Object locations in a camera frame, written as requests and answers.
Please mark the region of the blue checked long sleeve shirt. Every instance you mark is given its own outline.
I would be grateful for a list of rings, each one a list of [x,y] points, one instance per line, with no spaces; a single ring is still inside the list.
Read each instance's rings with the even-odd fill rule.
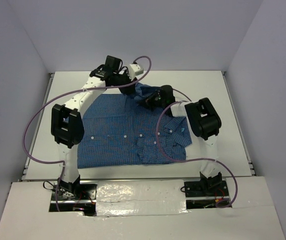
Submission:
[[[186,159],[186,147],[192,144],[184,117],[163,115],[138,104],[143,97],[137,84],[136,94],[102,94],[83,116],[84,137],[77,150],[79,169],[119,165],[162,165],[170,160],[159,149],[178,160]]]

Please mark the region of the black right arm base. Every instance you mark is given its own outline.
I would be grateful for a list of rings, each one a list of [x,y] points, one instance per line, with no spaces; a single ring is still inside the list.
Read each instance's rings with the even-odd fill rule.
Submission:
[[[218,186],[211,189],[204,189],[201,181],[185,181],[180,191],[185,194],[186,207],[192,209],[212,209],[227,206],[231,199],[227,183],[223,180]]]

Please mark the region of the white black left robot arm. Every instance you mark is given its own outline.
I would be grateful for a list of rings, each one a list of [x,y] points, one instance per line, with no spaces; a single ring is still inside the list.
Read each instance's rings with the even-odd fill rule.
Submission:
[[[57,143],[59,159],[63,161],[64,168],[58,189],[69,199],[75,199],[81,193],[77,149],[85,133],[82,117],[94,101],[106,91],[105,87],[127,85],[137,80],[137,76],[144,72],[143,67],[136,62],[125,69],[122,69],[121,64],[121,59],[107,56],[105,64],[91,71],[81,92],[64,104],[55,104],[52,107],[51,134]]]

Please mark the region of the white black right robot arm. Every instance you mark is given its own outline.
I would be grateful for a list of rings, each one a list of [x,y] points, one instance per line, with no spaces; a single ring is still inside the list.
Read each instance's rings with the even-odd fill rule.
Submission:
[[[205,145],[206,153],[210,157],[195,158],[201,161],[200,180],[198,186],[185,187],[185,192],[202,192],[204,195],[212,195],[222,183],[222,174],[216,166],[220,163],[217,155],[217,136],[222,126],[221,118],[215,110],[210,99],[205,97],[196,102],[176,101],[174,89],[170,85],[161,87],[143,86],[143,97],[138,100],[139,105],[154,110],[162,108],[163,111],[157,121],[156,132],[160,128],[163,115],[170,117],[185,117],[190,124],[191,132]]]

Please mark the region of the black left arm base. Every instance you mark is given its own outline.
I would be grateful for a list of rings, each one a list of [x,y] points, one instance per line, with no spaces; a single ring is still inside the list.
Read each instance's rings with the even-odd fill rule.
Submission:
[[[82,212],[85,216],[96,215],[96,183],[81,183],[77,193],[60,188],[55,194],[56,183],[44,181],[42,186],[45,190],[51,191],[49,212]]]

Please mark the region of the silver tape patch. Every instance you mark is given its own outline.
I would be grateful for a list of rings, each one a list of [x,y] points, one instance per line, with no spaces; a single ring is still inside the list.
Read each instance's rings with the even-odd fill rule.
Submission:
[[[99,217],[167,216],[187,213],[184,181],[100,181],[96,192]]]

